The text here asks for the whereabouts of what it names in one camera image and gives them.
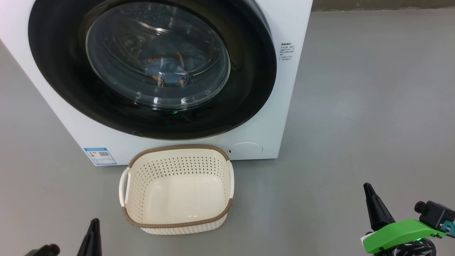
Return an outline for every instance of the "wall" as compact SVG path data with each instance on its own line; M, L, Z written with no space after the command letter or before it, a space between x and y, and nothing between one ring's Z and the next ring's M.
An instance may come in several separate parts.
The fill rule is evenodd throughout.
M313 11L437 9L455 6L453 0L314 0Z

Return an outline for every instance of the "cream basket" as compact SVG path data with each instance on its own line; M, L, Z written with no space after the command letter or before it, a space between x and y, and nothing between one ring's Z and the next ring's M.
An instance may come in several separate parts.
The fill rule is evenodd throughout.
M204 232L226 219L234 171L228 155L214 146L154 148L131 160L118 193L126 220L147 233Z

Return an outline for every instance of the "front-loading washing machine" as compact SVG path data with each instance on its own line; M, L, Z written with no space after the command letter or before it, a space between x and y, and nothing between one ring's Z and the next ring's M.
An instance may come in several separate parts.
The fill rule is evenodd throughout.
M0 0L0 39L95 165L277 158L312 0Z

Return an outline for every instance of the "laundry basket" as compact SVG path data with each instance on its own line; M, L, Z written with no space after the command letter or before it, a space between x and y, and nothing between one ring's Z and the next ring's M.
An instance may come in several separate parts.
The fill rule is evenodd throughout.
M119 184L126 220L156 235L218 228L226 219L233 195L234 172L229 157L208 145L143 151L131 160Z

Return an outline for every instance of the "concrete floor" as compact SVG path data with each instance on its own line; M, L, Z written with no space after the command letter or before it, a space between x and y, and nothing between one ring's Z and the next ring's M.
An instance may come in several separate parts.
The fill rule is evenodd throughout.
M235 162L226 222L187 236L125 221L123 167L94 167L0 46L2 255L75 255L95 217L110 256L366 255L364 182L396 220L455 208L454 42L455 10L313 13L280 157Z

